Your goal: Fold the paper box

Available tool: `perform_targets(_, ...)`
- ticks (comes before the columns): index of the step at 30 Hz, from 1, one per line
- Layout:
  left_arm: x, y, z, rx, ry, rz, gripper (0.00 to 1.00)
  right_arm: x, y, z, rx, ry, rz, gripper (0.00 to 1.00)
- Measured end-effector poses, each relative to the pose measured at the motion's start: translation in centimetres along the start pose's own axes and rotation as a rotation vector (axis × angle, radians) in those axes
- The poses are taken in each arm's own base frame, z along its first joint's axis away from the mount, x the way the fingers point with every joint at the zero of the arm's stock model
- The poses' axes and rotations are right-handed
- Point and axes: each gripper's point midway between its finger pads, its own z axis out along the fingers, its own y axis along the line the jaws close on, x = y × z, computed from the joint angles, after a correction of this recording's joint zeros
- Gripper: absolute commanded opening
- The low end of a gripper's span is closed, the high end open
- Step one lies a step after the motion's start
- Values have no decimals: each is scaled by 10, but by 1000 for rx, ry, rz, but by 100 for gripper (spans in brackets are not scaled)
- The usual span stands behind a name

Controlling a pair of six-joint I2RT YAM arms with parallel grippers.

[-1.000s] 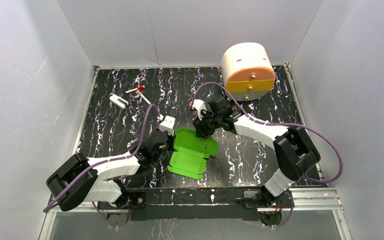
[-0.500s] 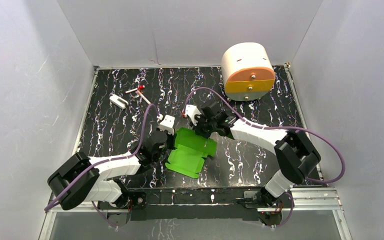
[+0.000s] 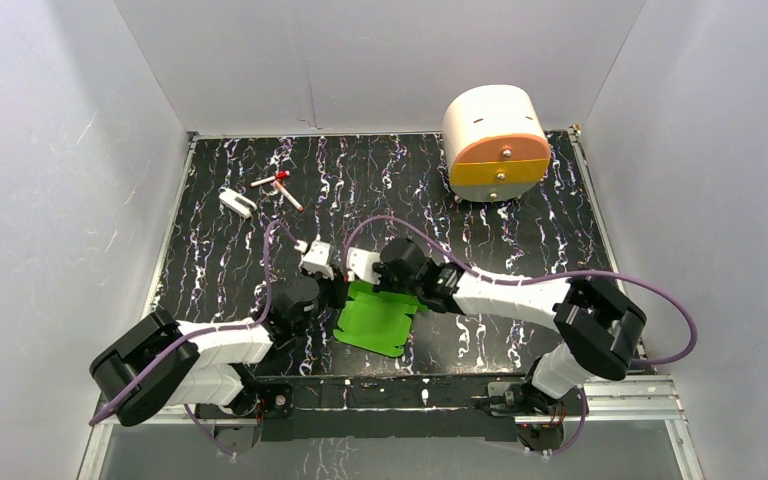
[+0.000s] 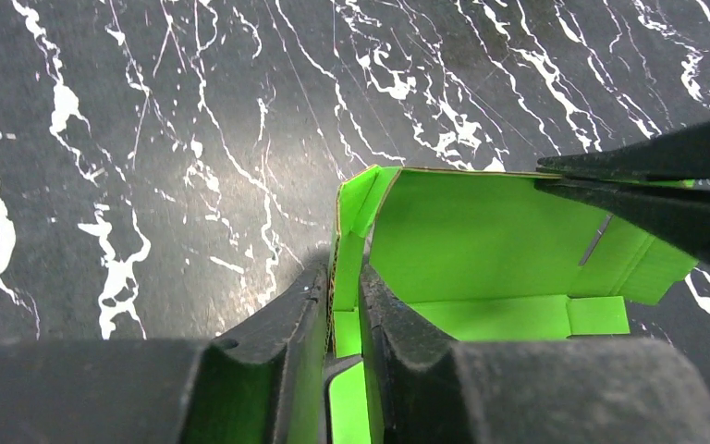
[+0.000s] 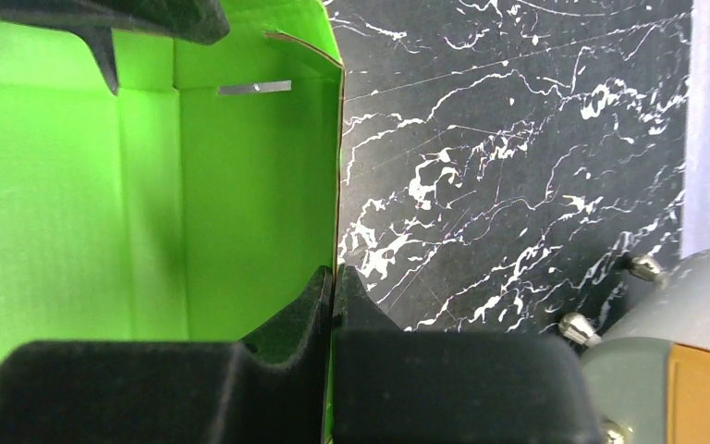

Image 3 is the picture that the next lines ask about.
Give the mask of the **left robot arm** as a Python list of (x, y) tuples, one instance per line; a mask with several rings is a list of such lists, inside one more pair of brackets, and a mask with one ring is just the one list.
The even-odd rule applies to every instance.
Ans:
[(114, 416), (135, 426), (165, 407), (190, 404), (250, 414), (259, 391), (244, 366), (288, 355), (326, 309), (344, 306), (348, 287), (341, 273), (303, 273), (272, 288), (256, 318), (212, 324), (178, 321), (156, 308), (91, 362), (105, 402), (90, 423)]

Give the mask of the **green paper box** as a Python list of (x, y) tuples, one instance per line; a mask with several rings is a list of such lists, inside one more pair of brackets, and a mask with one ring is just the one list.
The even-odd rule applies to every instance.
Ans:
[(333, 336), (344, 344), (398, 358), (404, 354), (413, 316), (428, 310), (412, 295), (377, 292), (372, 284), (358, 280), (349, 285)]

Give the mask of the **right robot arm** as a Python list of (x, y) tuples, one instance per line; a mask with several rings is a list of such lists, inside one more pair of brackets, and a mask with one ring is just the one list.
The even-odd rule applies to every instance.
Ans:
[(495, 417), (547, 414), (588, 380), (624, 379), (646, 324), (643, 311), (604, 276), (535, 283), (437, 263), (408, 238), (389, 242), (379, 253), (353, 248), (348, 267), (374, 290), (411, 295), (437, 313), (496, 315), (560, 335), (561, 343), (535, 360), (521, 381), (488, 384), (475, 405)]

